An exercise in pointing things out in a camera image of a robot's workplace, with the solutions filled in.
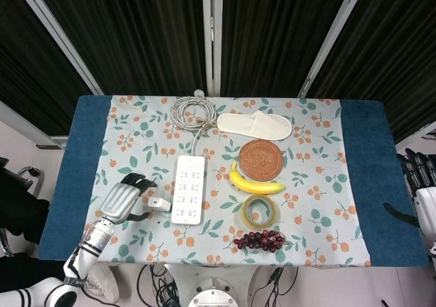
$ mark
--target floral tablecloth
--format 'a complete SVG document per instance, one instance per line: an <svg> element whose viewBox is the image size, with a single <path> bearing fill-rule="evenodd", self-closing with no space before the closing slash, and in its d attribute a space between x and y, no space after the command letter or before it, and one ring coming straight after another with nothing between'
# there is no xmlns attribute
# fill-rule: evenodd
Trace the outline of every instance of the floral tablecloth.
<svg viewBox="0 0 436 307"><path fill-rule="evenodd" d="M99 207L112 186L130 172L154 180L134 210L149 210L149 197L171 200L175 165L188 155L192 133L170 118L176 97L113 96L101 157L95 174L85 229L101 215ZM333 99L210 98L219 114L251 114L261 110L288 118L290 137L275 142L284 168L277 181L286 190L269 195L279 207L271 229L286 236L275 253L238 250L234 238L251 231L240 219L240 208L250 194L229 180L231 163L251 141L242 135L210 129L197 144L196 154L206 159L206 194L199 225L172 224L170 212L153 211L142 222L125 221L100 261L128 263L192 263L198 265L312 265L369 266L370 257L360 232L349 184L342 140L341 104ZM188 122L202 116L201 108L185 113Z"/></svg>

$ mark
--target black curtain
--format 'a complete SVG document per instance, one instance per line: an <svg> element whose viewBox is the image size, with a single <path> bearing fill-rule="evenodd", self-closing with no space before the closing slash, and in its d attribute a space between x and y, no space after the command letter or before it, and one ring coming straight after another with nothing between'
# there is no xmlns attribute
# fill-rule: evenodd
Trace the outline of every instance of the black curtain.
<svg viewBox="0 0 436 307"><path fill-rule="evenodd" d="M296 97L343 0L223 0L221 96Z"/></svg>
<svg viewBox="0 0 436 307"><path fill-rule="evenodd" d="M48 135L67 135L90 95L25 0L0 0L0 100Z"/></svg>
<svg viewBox="0 0 436 307"><path fill-rule="evenodd" d="M436 120L436 0L359 0L308 97L384 102L396 142Z"/></svg>
<svg viewBox="0 0 436 307"><path fill-rule="evenodd" d="M206 92L202 0L44 0L105 94Z"/></svg>

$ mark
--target white sneaker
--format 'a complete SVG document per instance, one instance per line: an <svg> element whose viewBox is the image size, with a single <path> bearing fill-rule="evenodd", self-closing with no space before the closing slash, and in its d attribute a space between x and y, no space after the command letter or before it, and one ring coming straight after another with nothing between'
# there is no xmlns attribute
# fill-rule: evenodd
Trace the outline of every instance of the white sneaker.
<svg viewBox="0 0 436 307"><path fill-rule="evenodd" d="M115 304L120 299L120 292L114 274L109 266L96 263L89 270L85 287L93 295L104 295L110 304Z"/></svg>

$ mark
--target tape roll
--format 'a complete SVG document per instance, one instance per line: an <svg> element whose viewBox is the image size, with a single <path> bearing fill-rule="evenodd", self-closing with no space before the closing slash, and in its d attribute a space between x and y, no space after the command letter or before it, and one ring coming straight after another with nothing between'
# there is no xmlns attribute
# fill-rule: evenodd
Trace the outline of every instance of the tape roll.
<svg viewBox="0 0 436 307"><path fill-rule="evenodd" d="M268 206L268 209L269 209L269 217L265 223L254 223L251 220L251 215L249 215L249 211L248 211L249 206L251 204L255 204L259 201L261 201L263 204L266 204ZM250 229L254 229L254 230L263 230L263 229L266 229L267 227L270 227L276 221L278 209L277 209L275 203L268 196L252 195L244 201L244 204L243 204L240 212L241 212L242 220L246 226L248 226Z"/></svg>

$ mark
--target blue fabric panel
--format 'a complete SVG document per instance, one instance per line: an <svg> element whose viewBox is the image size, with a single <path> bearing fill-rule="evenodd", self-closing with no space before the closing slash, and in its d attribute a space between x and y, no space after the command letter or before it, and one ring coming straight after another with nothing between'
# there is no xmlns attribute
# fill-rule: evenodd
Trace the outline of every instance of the blue fabric panel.
<svg viewBox="0 0 436 307"><path fill-rule="evenodd" d="M111 99L82 96L78 100L38 250L40 259L66 260L82 239Z"/></svg>
<svg viewBox="0 0 436 307"><path fill-rule="evenodd" d="M349 179L372 266L425 266L419 229L395 219L384 202L413 214L383 104L341 100Z"/></svg>

